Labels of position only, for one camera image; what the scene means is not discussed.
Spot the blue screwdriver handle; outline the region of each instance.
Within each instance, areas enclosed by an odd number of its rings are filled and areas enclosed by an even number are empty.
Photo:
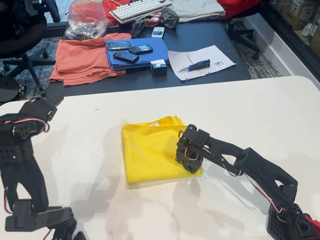
[[[205,61],[199,61],[199,62],[197,62],[195,64],[190,65],[189,67],[192,68],[192,67],[195,67],[195,66],[198,66],[198,65],[209,64],[209,63],[210,63],[210,59],[205,60]]]
[[[190,71],[192,71],[192,70],[197,70],[197,69],[204,69],[204,68],[208,68],[208,67],[210,67],[210,62],[207,62],[207,61],[202,61],[202,62],[206,62],[206,63],[196,63],[196,64],[194,64],[194,65],[192,65],[192,66],[189,66],[188,67],[188,71],[190,72]]]

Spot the white keyboard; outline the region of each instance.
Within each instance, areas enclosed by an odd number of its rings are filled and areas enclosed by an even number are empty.
[[[171,6],[170,0],[140,0],[118,6],[110,14],[121,24],[125,24],[145,16],[158,13],[164,7]]]

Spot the yellow cloth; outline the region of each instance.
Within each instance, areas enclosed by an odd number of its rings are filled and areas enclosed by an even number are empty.
[[[122,142],[126,181],[145,181],[195,177],[176,161],[179,131],[187,126],[177,116],[166,116],[153,122],[122,126]]]

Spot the white table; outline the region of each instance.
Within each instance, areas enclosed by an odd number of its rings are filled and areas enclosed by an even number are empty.
[[[5,104],[0,114],[22,104]],[[208,161],[203,177],[129,189],[121,127],[178,115],[216,139],[252,147],[297,179],[295,202],[320,220],[319,110],[320,92],[300,76],[72,96],[58,106],[50,133],[32,141],[50,205],[71,206],[76,231],[90,240],[269,240],[267,200],[245,176]],[[2,240],[41,240],[48,231],[5,232],[0,211]]]

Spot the patterned carpet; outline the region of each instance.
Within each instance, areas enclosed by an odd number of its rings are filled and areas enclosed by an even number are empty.
[[[221,23],[224,29],[227,29],[227,24],[225,22]],[[235,29],[246,29],[244,24],[240,21],[235,23]],[[47,53],[49,55],[48,59],[55,59],[55,53],[57,50],[57,43],[59,42],[60,37],[53,38],[44,38],[36,47],[32,50],[28,51],[28,55],[37,52],[41,48],[46,48]],[[254,39],[249,39],[249,41],[258,46],[257,42]],[[264,78],[274,78],[281,77],[281,74],[276,69],[276,67],[272,64],[267,55],[261,50],[260,56],[258,60],[254,60],[252,55],[254,51],[251,49],[239,44],[236,41],[232,41],[232,44],[236,51],[238,52],[243,64],[248,69],[251,79],[264,79]],[[0,74],[6,75],[7,72],[4,71],[4,65],[2,61],[0,61]],[[53,71],[53,66],[36,66],[35,72],[38,78],[41,81],[43,88],[47,89],[49,84],[49,77]],[[31,74],[29,71],[25,70],[21,74],[19,74],[15,80],[26,87],[26,94],[22,98],[22,100],[28,100],[32,97],[39,96],[40,91],[35,84]]]
[[[44,38],[42,41],[35,46],[32,50],[28,51],[28,56],[31,56],[32,54],[39,51],[41,48],[45,48],[46,52],[49,55],[48,60],[54,60],[56,58],[56,51],[57,51],[57,43],[61,37],[53,37],[53,38]],[[4,71],[4,65],[2,63],[2,60],[0,60],[0,74],[7,75],[9,72]],[[11,65],[11,70],[15,69],[16,66]],[[54,66],[36,66],[34,67],[35,73],[37,77],[39,78],[41,85],[44,89],[48,88],[49,84],[49,77],[54,69]],[[28,70],[23,71],[18,76],[14,78],[19,84],[22,84],[25,86],[25,96],[23,96],[20,100],[29,100],[32,97],[40,96],[40,91],[34,81],[34,79],[31,76],[31,73]]]
[[[221,23],[223,28],[227,30],[228,25],[225,22]],[[247,29],[245,25],[241,21],[236,21],[234,23],[235,30]],[[276,78],[282,77],[280,72],[276,69],[273,63],[270,61],[265,52],[259,47],[255,39],[248,39],[246,35],[242,36],[244,39],[251,42],[253,45],[258,47],[261,52],[259,55],[259,59],[254,60],[252,55],[255,53],[253,50],[241,45],[240,43],[232,40],[232,45],[235,50],[239,54],[241,61],[245,65],[246,69],[248,69],[251,79],[267,79],[267,78]]]

